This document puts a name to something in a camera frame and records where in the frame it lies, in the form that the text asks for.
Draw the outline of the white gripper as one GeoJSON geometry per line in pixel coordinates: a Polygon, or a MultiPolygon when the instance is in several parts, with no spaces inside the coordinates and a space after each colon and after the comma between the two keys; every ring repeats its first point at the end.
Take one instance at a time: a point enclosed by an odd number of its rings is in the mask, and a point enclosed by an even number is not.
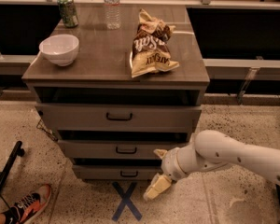
{"type": "Polygon", "coordinates": [[[143,195],[146,201],[155,199],[170,188],[172,180],[178,181],[189,176],[182,168],[183,164],[189,163],[190,151],[186,148],[176,147],[168,151],[166,149],[155,149],[154,153],[162,159],[161,169],[164,175],[155,174],[152,178],[143,195]]]}

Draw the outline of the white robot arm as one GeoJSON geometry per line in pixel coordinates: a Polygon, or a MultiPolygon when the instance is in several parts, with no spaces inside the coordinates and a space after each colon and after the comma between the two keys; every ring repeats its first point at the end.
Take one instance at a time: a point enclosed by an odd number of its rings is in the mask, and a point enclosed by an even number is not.
{"type": "Polygon", "coordinates": [[[174,182],[192,173],[215,171],[236,164],[280,186],[280,150],[237,141],[224,133],[205,130],[192,143],[170,150],[155,149],[162,174],[156,173],[143,197],[153,200],[174,182]]]}

